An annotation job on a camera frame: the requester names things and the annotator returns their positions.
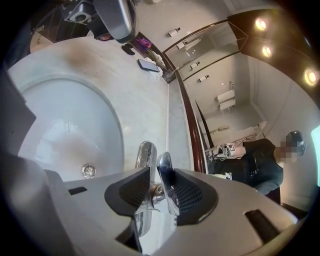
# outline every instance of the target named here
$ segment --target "towel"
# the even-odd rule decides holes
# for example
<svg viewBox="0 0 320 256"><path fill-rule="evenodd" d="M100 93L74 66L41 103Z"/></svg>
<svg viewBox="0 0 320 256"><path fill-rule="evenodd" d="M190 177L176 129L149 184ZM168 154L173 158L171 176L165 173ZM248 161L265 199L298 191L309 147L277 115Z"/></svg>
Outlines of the towel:
<svg viewBox="0 0 320 256"><path fill-rule="evenodd" d="M224 110L224 109L227 109L227 108L230 108L232 106L234 106L236 104L236 100L235 99L230 99L226 102L223 102L219 105L220 107L220 110Z"/></svg>
<svg viewBox="0 0 320 256"><path fill-rule="evenodd" d="M233 98L234 96L235 96L235 90L228 90L225 93L218 95L217 99L218 99L218 102L221 103Z"/></svg>

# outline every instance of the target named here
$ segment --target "sink drain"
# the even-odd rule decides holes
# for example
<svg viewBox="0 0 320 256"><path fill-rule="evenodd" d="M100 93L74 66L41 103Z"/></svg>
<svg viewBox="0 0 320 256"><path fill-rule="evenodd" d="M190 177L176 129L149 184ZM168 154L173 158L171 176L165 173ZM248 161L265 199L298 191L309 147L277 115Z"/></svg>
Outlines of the sink drain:
<svg viewBox="0 0 320 256"><path fill-rule="evenodd" d="M93 164L86 163L84 166L82 166L81 172L83 177L90 179L95 176L96 168L93 166Z"/></svg>

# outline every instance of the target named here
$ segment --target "smartphone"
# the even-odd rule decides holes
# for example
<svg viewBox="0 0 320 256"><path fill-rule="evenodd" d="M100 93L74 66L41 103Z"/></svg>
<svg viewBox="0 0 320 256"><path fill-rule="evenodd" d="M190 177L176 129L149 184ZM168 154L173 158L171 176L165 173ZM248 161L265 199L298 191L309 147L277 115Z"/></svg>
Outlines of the smartphone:
<svg viewBox="0 0 320 256"><path fill-rule="evenodd" d="M152 62L145 61L143 59L138 59L138 64L142 70L152 71L152 72L156 72L156 73L160 72L157 65Z"/></svg>

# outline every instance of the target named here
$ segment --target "marble countertop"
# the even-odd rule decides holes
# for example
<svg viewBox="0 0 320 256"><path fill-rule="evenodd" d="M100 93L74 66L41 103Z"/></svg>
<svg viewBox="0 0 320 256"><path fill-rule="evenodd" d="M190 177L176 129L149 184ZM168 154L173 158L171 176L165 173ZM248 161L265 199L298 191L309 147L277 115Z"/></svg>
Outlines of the marble countertop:
<svg viewBox="0 0 320 256"><path fill-rule="evenodd" d="M18 89L46 78L74 76L108 98L119 118L124 141L124 170L135 167L143 141L166 151L168 85L140 69L139 53L126 54L115 40L80 37L52 44L15 64L9 73Z"/></svg>

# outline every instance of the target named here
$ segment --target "white wall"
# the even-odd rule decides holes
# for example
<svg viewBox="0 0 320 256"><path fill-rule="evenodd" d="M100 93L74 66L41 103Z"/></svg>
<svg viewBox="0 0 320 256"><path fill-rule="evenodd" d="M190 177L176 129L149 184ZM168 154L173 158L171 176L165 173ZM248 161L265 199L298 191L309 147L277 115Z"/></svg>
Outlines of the white wall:
<svg viewBox="0 0 320 256"><path fill-rule="evenodd" d="M262 119L255 109L247 103L236 105L223 111L217 111L213 117L205 121L210 132L222 126L229 126L229 129L210 134L213 144L218 145L225 142L234 142L254 134L255 131L251 127L257 126L262 122Z"/></svg>
<svg viewBox="0 0 320 256"><path fill-rule="evenodd" d="M315 198L317 161L311 131L320 125L320 111L306 92L267 63L248 57L250 100L267 121L264 134L276 146L288 132L302 132L308 147L295 164L284 166L281 201L307 211Z"/></svg>
<svg viewBox="0 0 320 256"><path fill-rule="evenodd" d="M203 58L210 59L208 53ZM199 82L198 78L209 75L210 78ZM237 53L205 68L184 82L190 98L194 99L204 118L212 117L218 111L218 95L231 89L229 82L232 81L235 90L235 105L247 104L250 98L250 77L248 59L246 55Z"/></svg>
<svg viewBox="0 0 320 256"><path fill-rule="evenodd" d="M279 8L272 0L223 0L230 12L234 14L258 9Z"/></svg>
<svg viewBox="0 0 320 256"><path fill-rule="evenodd" d="M139 31L164 51L178 40L209 24L225 20L231 13L223 0L141 0L136 7ZM174 37L170 30L181 28Z"/></svg>

